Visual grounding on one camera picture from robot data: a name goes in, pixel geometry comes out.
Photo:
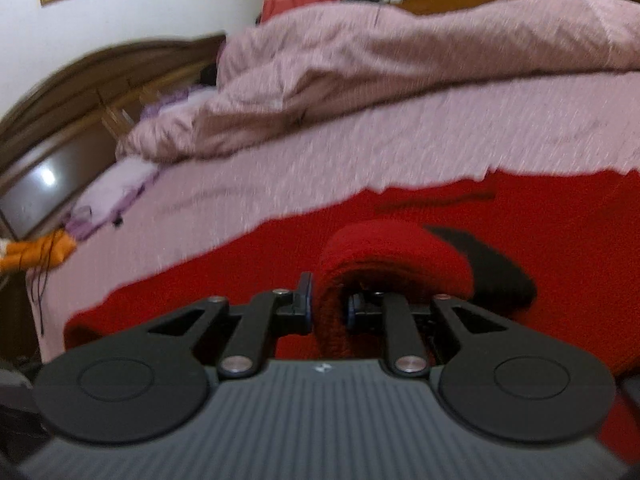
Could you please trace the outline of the red knit sweater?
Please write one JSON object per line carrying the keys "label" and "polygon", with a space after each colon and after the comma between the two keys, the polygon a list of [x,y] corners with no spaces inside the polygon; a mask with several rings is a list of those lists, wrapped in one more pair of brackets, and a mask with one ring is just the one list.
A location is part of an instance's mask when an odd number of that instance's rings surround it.
{"label": "red knit sweater", "polygon": [[371,337],[346,332],[341,303],[352,286],[380,284],[468,300],[630,374],[639,367],[639,175],[495,170],[434,188],[362,191],[111,292],[66,323],[64,342],[76,348],[208,296],[242,304],[303,272],[314,277],[314,329],[283,338],[281,358],[371,349]]}

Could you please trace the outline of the orange pouch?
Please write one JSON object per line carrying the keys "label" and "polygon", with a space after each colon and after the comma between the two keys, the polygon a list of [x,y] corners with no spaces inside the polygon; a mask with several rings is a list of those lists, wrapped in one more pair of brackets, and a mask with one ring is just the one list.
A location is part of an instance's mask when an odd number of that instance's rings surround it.
{"label": "orange pouch", "polygon": [[64,229],[35,240],[1,240],[1,274],[29,269],[52,269],[62,264],[77,247],[76,240]]}

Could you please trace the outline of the pink floral bed sheet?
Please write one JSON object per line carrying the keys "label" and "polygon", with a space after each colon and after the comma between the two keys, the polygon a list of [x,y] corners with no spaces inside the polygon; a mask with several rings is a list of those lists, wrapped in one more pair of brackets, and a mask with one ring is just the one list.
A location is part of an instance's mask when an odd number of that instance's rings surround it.
{"label": "pink floral bed sheet", "polygon": [[49,273],[32,308],[41,356],[112,290],[271,218],[363,188],[422,188],[494,168],[581,174],[639,165],[639,76],[595,73],[452,87],[300,129],[230,157],[165,169],[125,212]]}

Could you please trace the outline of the dark wooden headboard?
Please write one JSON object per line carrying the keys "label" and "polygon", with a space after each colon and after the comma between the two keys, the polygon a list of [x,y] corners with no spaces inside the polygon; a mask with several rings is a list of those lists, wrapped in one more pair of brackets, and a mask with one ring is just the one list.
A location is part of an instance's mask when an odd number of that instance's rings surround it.
{"label": "dark wooden headboard", "polygon": [[21,99],[1,121],[1,234],[41,235],[112,166],[145,105],[194,84],[224,34],[151,39],[90,53]]}

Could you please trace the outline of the pink crumpled duvet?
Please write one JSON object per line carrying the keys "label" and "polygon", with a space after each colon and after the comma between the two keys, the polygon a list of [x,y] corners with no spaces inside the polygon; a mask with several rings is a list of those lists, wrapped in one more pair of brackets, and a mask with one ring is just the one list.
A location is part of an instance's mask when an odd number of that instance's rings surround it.
{"label": "pink crumpled duvet", "polygon": [[435,15],[313,4],[229,38],[215,94],[142,120],[116,154],[224,156],[448,84],[638,66],[639,7],[628,0],[498,0]]}

